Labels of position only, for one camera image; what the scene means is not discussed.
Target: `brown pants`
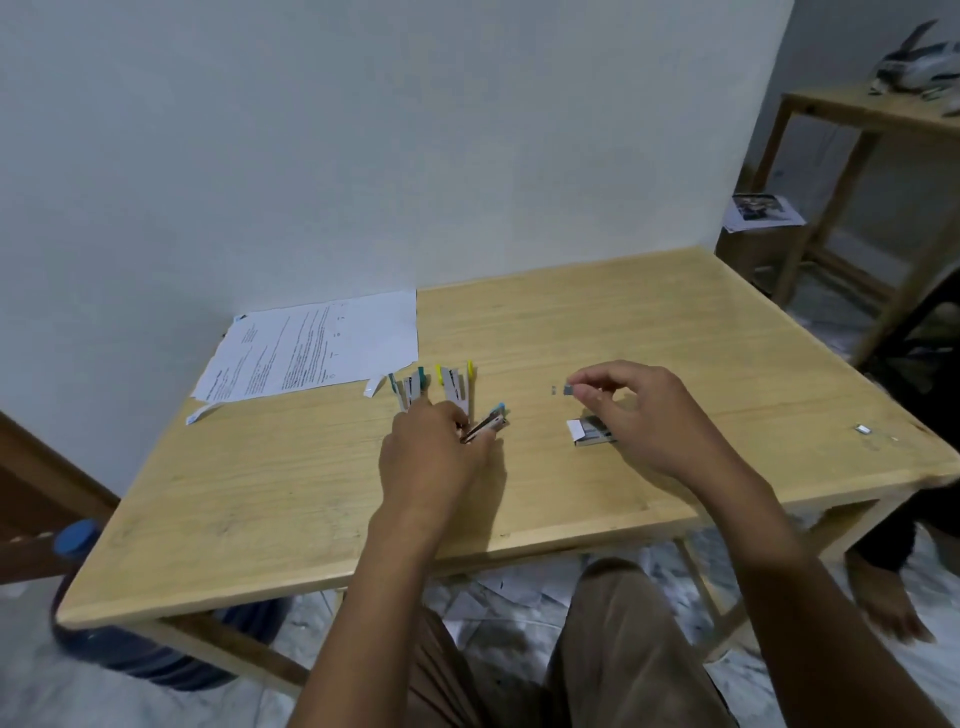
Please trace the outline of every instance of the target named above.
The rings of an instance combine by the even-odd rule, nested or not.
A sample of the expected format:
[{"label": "brown pants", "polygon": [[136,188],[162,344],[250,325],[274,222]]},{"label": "brown pants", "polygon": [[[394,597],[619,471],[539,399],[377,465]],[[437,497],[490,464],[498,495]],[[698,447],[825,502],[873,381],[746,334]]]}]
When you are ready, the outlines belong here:
[{"label": "brown pants", "polygon": [[[581,577],[547,669],[540,718],[551,728],[736,725],[663,594],[620,559],[598,561]],[[467,661],[425,609],[406,724],[493,725]]]}]

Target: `wooden table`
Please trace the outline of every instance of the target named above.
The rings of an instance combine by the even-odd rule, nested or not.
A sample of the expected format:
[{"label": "wooden table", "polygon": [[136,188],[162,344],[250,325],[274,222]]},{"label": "wooden table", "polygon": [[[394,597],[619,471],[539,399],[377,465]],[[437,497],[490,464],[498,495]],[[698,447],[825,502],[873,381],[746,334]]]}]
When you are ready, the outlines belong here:
[{"label": "wooden table", "polygon": [[[477,365],[476,402],[511,424],[438,556],[475,570],[707,523],[676,482],[614,447],[574,448],[552,394],[586,364],[626,358],[679,374],[793,510],[831,511],[815,547],[838,556],[960,457],[700,248],[422,290],[421,361]],[[195,425],[187,400],[60,606],[70,627],[122,624],[296,694],[306,670],[202,610],[349,582],[380,502],[377,454],[396,400],[355,382],[228,404]],[[873,434],[853,428],[865,424]],[[698,584],[708,594],[707,584]],[[718,617],[716,654],[743,629]]]},{"label": "wooden table", "polygon": [[793,295],[800,264],[804,259],[809,259],[881,301],[879,319],[853,355],[854,366],[860,366],[867,360],[876,345],[913,309],[949,262],[951,253],[960,242],[960,182],[953,189],[958,202],[947,223],[936,238],[924,247],[906,279],[896,288],[827,250],[825,245],[830,232],[847,208],[856,182],[883,134],[911,132],[960,141],[960,117],[944,117],[943,102],[943,99],[927,102],[917,96],[900,93],[871,96],[865,85],[785,93],[763,159],[751,183],[751,191],[763,191],[780,149],[783,133],[795,113],[861,130],[823,214],[816,224],[808,226],[805,234],[798,237],[791,248],[773,294],[773,300],[778,305],[786,305]]}]

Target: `wall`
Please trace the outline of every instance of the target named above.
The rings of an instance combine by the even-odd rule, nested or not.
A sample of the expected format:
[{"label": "wall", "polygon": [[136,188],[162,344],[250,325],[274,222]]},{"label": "wall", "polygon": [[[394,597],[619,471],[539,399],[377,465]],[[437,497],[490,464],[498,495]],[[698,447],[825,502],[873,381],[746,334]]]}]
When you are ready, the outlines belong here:
[{"label": "wall", "polygon": [[15,0],[0,409],[122,493],[232,314],[712,245],[790,0]]},{"label": "wall", "polygon": [[[940,18],[924,43],[960,39],[955,0],[797,0],[751,139],[759,162],[784,91],[866,81],[877,61],[910,31]],[[856,134],[813,119],[794,119],[770,189],[808,218],[826,203]],[[956,199],[960,147],[912,134],[881,140],[830,246],[881,279],[897,282],[920,247],[943,225]]]}]

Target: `table top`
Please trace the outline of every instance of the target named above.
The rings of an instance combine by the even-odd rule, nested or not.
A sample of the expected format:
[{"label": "table top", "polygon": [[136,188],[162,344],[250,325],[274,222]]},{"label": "table top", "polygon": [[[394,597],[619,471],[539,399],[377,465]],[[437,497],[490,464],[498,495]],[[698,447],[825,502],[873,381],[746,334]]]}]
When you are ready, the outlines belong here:
[{"label": "table top", "polygon": [[924,101],[909,93],[872,96],[869,85],[803,88],[783,94],[804,113],[868,131],[894,130],[960,137],[960,116],[943,116],[945,98]]},{"label": "table top", "polygon": [[[477,411],[501,400],[510,410],[438,568],[668,538],[704,522],[690,493],[635,472],[614,446],[573,446],[565,421],[582,409],[562,385],[597,361],[680,375],[795,510],[960,473],[953,449],[700,248],[421,290],[418,328],[428,371],[470,357]],[[370,400],[363,388],[231,403],[191,426],[183,418],[197,404],[187,400],[58,619],[122,623],[347,583],[380,502],[377,454],[396,413],[389,389]]]}]

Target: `hand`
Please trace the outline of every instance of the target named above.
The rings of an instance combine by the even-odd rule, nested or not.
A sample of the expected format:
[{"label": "hand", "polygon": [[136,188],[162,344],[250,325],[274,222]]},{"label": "hand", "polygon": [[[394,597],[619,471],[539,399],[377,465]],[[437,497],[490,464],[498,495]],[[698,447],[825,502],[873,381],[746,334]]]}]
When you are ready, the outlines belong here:
[{"label": "hand", "polygon": [[378,525],[436,550],[496,439],[496,433],[487,430],[462,444],[457,425],[467,423],[467,415],[452,401],[435,405],[426,395],[394,417],[393,431],[380,448],[383,504],[374,515]]},{"label": "hand", "polygon": [[[680,378],[662,367],[609,361],[567,378],[573,396],[604,424],[634,464],[650,465],[691,490],[718,465],[742,463]],[[623,406],[612,393],[626,387],[636,402]]]}]

